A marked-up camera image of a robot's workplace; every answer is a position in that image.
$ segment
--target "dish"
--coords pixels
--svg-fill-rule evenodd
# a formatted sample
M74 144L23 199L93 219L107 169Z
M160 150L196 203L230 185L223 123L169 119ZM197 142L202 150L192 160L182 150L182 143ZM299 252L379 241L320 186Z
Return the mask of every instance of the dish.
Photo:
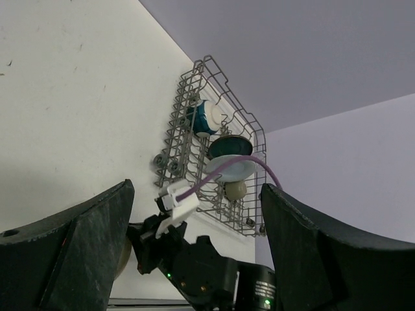
M132 247L131 242L126 237L124 241L123 249L121 250L121 255L118 260L117 270L115 271L115 279L118 278L119 275L124 271L128 263L128 259L130 259L131 247Z
M248 189L246 188L246 183L241 181L236 181L234 183L225 183L225 197L230 201L236 201L244 198Z
M194 133L202 138L217 133L222 126L222 112L219 107L207 100L201 100L196 107L189 107L187 109L186 117L190 122L193 119L195 109Z
M212 159L207 165L205 172L207 174L212 173L215 169L220 167L225 162L228 162L229 160L240 157L240 155L222 155L220 157L216 157L215 159ZM257 169L257 166L252 161L241 161L238 163L232 164L230 167L225 168L220 174L218 174L218 178L216 178L217 181L223 182L223 183L232 183L235 181L245 180L249 176L251 176L253 173L255 173Z
M240 135L227 135L211 143L207 150L207 158L212 160L229 154L250 156L253 149L252 143L247 138Z

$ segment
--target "black plastic part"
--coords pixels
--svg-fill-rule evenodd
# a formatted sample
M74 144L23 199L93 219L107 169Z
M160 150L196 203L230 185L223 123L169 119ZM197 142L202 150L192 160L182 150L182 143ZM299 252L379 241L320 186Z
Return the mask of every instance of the black plastic part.
M347 225L273 185L261 197L277 311L415 310L415 244Z
M275 300L274 270L258 264L240 263L235 311L274 310Z
M166 207L164 206L162 197L159 197L159 198L156 199L156 204L157 204L157 207L158 207L160 212L162 212L162 213L168 213L169 212L168 210L166 210Z
M149 274L160 268L167 273L171 270L171 262L183 245L187 223L183 222L178 228L170 227L169 234L156 238L156 231L161 221L168 215L153 215L142 224L130 224L127 237L130 239L138 261L138 272Z
M231 307L238 263L222 257L208 236L182 249L172 265L172 281L196 310Z
M126 180L0 234L0 310L105 310L133 199Z

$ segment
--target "bowl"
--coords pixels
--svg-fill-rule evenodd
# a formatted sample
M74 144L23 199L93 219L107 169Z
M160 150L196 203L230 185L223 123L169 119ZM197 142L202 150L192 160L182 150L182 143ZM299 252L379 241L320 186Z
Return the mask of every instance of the bowl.
M227 135L211 143L207 150L207 158L212 160L230 154L250 156L253 149L252 143L247 138L240 135Z
M201 138L217 133L222 126L220 108L208 100L200 100L196 106L189 107L186 113L186 117L190 122L193 120L193 114L195 113L193 132Z

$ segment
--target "metal wire basket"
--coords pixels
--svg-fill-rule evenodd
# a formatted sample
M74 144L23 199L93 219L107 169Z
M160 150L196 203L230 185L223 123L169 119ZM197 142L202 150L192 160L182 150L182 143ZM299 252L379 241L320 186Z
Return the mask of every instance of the metal wire basket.
M200 99L214 102L223 112L222 127L217 134L200 138L193 133L195 107ZM209 145L220 136L240 135L250 140L253 156L267 161L265 134L258 120L248 113L228 86L228 78L212 56L197 60L192 70L181 76L173 112L169 121L166 147L154 158L158 176L155 184L164 187L179 179L194 185L206 177L204 169L209 162ZM267 174L258 167L246 181L248 192L243 199L230 201L224 193L224 184L211 181L197 196L197 209L245 236L266 235L259 193L267 182Z

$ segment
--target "plate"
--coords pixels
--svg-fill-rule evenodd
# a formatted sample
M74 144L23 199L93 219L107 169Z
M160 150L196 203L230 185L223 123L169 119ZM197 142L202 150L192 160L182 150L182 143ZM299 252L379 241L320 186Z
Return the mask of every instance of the plate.
M216 170L218 167L220 167L225 162L228 162L229 160L240 157L240 155L222 155L220 157L216 157L215 159L212 159L207 165L205 172L207 174L212 173L214 170ZM223 183L233 183L235 181L245 180L249 176L251 176L253 173L255 173L257 169L257 166L252 161L241 161L238 163L234 163L230 167L225 168L218 176L219 178L216 178L216 181L220 181Z
M245 137L239 135L227 135L214 141L207 150L207 158L212 160L216 157L239 154L250 156L252 154L252 143Z

